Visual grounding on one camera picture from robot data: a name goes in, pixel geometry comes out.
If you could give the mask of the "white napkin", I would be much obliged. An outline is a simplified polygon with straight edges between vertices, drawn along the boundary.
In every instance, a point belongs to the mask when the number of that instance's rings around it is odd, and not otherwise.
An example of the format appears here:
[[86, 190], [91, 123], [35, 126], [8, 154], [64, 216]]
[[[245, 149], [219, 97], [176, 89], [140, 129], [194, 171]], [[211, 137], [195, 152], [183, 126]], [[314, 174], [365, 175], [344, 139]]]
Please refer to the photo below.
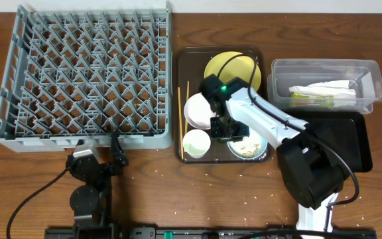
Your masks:
[[329, 82], [313, 83], [307, 86], [291, 86], [291, 93], [311, 96], [333, 96], [334, 98], [356, 98], [356, 91], [350, 88], [349, 80], [334, 80]]

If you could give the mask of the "green snack wrapper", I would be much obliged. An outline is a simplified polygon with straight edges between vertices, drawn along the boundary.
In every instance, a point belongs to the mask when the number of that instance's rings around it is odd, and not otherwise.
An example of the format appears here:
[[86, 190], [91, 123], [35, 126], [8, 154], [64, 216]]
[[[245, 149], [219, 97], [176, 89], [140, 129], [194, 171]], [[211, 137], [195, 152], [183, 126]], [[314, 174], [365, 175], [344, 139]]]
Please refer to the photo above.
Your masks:
[[333, 96], [311, 96], [304, 94], [295, 94], [291, 96], [290, 107], [316, 106], [324, 108], [334, 107]]

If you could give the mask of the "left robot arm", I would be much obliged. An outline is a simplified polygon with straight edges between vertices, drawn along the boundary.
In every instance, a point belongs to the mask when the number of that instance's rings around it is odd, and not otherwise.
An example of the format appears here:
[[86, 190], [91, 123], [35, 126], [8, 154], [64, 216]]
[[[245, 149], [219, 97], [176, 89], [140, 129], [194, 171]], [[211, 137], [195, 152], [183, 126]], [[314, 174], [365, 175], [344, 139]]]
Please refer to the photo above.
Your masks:
[[103, 226], [111, 218], [111, 178], [122, 173], [129, 161], [119, 144], [120, 131], [110, 135], [112, 160], [99, 162], [99, 153], [93, 143], [79, 140], [67, 157], [66, 168], [74, 178], [85, 184], [74, 190], [70, 207], [78, 226]]

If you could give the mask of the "pink bowl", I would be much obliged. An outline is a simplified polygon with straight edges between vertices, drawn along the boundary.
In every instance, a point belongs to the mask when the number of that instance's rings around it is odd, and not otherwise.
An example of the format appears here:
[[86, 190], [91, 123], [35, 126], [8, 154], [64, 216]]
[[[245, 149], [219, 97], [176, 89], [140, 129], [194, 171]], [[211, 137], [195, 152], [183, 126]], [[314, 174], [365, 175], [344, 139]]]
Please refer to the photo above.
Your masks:
[[188, 123], [196, 128], [207, 130], [211, 128], [210, 119], [216, 116], [208, 101], [201, 93], [191, 96], [187, 103]]

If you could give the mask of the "light green cup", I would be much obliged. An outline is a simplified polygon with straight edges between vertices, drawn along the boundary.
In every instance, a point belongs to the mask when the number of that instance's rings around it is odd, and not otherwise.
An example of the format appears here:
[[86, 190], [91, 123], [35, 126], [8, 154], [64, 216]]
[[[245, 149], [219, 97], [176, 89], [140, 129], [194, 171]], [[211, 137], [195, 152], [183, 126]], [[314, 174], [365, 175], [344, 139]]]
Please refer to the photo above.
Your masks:
[[193, 129], [187, 132], [182, 140], [182, 145], [187, 154], [192, 158], [202, 158], [210, 149], [212, 140], [201, 129]]

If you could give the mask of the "light blue bowl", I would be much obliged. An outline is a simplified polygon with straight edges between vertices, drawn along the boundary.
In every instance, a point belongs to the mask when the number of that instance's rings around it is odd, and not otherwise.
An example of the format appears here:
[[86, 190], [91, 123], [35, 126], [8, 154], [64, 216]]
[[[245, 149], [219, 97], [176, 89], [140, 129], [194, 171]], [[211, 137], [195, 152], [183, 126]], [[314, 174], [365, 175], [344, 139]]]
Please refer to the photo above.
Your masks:
[[228, 141], [227, 146], [235, 156], [244, 160], [250, 160], [264, 156], [268, 143], [254, 130], [249, 129], [248, 136], [243, 137], [241, 141]]

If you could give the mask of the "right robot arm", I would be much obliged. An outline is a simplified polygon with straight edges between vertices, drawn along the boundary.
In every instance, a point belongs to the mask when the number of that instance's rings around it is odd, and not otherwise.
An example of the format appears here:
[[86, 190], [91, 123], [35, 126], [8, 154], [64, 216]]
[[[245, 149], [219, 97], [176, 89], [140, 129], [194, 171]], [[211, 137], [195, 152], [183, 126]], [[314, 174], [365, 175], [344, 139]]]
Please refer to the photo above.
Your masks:
[[285, 187], [299, 204], [298, 230], [330, 233], [333, 208], [359, 196], [357, 178], [332, 145], [330, 129], [281, 111], [239, 77], [223, 83], [211, 74], [200, 91], [223, 127], [245, 125], [275, 148]]

